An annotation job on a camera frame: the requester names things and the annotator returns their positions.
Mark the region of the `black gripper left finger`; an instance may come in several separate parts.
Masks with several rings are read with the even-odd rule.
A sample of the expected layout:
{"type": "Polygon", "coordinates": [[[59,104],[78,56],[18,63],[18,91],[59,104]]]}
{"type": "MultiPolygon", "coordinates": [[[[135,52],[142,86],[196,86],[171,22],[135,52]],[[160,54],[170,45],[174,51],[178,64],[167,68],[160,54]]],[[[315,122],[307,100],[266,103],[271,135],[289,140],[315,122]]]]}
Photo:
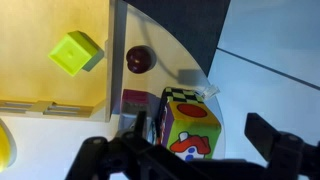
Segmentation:
{"type": "Polygon", "coordinates": [[[153,142],[144,137],[144,128],[147,124],[147,112],[139,111],[132,128],[121,129],[116,133],[114,142],[128,147],[152,147],[153,142]]]}

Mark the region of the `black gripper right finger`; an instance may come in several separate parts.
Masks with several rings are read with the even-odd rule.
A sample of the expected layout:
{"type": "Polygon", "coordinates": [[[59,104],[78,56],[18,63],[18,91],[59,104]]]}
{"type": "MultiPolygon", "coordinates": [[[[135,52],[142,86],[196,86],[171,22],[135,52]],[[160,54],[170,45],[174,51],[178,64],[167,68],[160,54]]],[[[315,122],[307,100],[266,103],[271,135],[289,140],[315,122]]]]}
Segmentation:
{"type": "Polygon", "coordinates": [[[245,136],[268,162],[268,174],[319,174],[319,145],[276,130],[257,113],[248,113],[245,136]]]}

